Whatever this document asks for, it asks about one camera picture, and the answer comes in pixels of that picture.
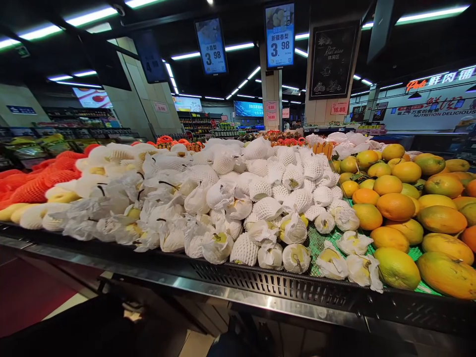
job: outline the price tag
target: price tag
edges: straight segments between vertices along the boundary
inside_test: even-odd
[[[332,103],[331,115],[346,115],[349,102]]]
[[[268,68],[294,63],[294,3],[265,9]]]
[[[227,60],[223,35],[218,18],[195,22],[198,46],[205,74],[218,75],[227,72]]]

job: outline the orange foam net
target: orange foam net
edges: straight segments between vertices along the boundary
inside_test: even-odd
[[[48,189],[44,180],[37,178],[17,188],[10,200],[12,203],[43,203],[46,202],[45,192]]]
[[[15,174],[22,174],[23,172],[17,169],[12,169],[12,170],[7,170],[0,172],[0,179],[4,179],[10,175],[15,175]]]

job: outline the poster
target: poster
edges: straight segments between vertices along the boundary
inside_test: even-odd
[[[309,100],[347,96],[357,32],[357,22],[314,27]]]

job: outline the wall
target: wall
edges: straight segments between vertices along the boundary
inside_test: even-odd
[[[452,130],[461,118],[473,116],[476,118],[476,92],[466,93],[466,90],[476,84],[476,77],[464,80],[454,80],[451,84],[426,85],[418,90],[421,98],[409,100],[408,97],[415,93],[415,89],[405,92],[406,87],[381,91],[378,103],[388,102],[384,124],[388,130]],[[464,99],[461,108],[455,108],[458,100]],[[351,97],[350,111],[355,106],[366,105],[368,95]],[[438,102],[436,108],[431,110],[431,104]],[[410,113],[405,113],[405,108],[412,106]]]
[[[13,114],[7,105],[32,107],[37,115]],[[50,118],[27,87],[0,84],[0,125],[31,126],[32,122],[41,121],[50,121]]]

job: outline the fluorescent ceiling light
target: fluorescent ceiling light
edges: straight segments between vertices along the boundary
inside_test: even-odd
[[[444,75],[444,74],[447,74],[449,72],[443,72],[443,73],[439,73],[439,74],[434,74],[434,75],[431,75],[431,76],[428,76],[428,77],[422,77],[422,78],[419,78],[419,79],[412,79],[410,82],[413,82],[413,81],[416,81],[416,80],[422,80],[422,79],[427,79],[427,78],[431,78],[431,77],[436,77],[438,75]]]
[[[201,98],[202,96],[196,96],[193,94],[180,94],[181,97],[194,97],[194,98]]]
[[[200,57],[200,52],[194,52],[194,53],[190,53],[190,54],[186,54],[186,55],[178,55],[178,56],[173,56],[172,59],[173,60],[184,60],[186,58],[193,58],[193,57]]]
[[[102,88],[101,86],[93,85],[93,84],[84,84],[84,83],[73,83],[73,82],[56,82],[59,84],[67,84],[67,85],[74,85],[78,87],[91,87],[91,88]]]
[[[294,89],[294,90],[299,90],[299,88],[296,88],[296,87],[291,87],[291,86],[286,86],[286,85],[282,85],[283,88],[289,88],[289,89]]]
[[[365,94],[365,93],[369,93],[370,91],[365,91],[365,92],[360,92],[360,93],[354,93],[354,94],[351,94],[351,97],[355,96],[355,95],[359,95],[359,94]]]
[[[228,47],[225,47],[225,51],[230,52],[230,51],[242,50],[242,49],[251,48],[251,47],[254,47],[253,42],[242,44],[242,45],[228,46]]]
[[[385,88],[396,87],[396,86],[399,86],[399,85],[402,85],[402,84],[403,84],[403,82],[400,82],[400,83],[397,83],[397,84],[392,84],[390,86],[382,87],[380,89],[382,90],[382,89],[385,89]]]
[[[295,39],[296,39],[296,40],[305,40],[306,38],[309,38],[309,33],[300,34],[300,35],[296,35],[296,36],[295,36]]]
[[[64,80],[64,79],[71,79],[72,77],[71,76],[68,76],[68,75],[64,75],[64,76],[58,76],[58,77],[49,77],[48,79],[50,81],[59,81],[59,80]]]
[[[75,77],[86,77],[88,75],[94,75],[94,74],[97,74],[96,71],[85,71],[85,72],[73,73],[73,76],[75,76]]]
[[[259,72],[260,69],[261,69],[261,67],[258,67],[257,69],[255,69],[255,70],[253,71],[253,73],[249,75],[248,79],[253,78],[254,75]]]
[[[248,83],[248,80],[245,79],[239,86],[238,89],[241,89],[242,86],[244,86],[246,83]]]
[[[294,49],[294,52],[296,52],[298,55],[301,55],[301,56],[307,58],[307,52],[305,52],[305,51],[303,51],[303,50],[300,50],[299,48],[295,48],[295,49]]]

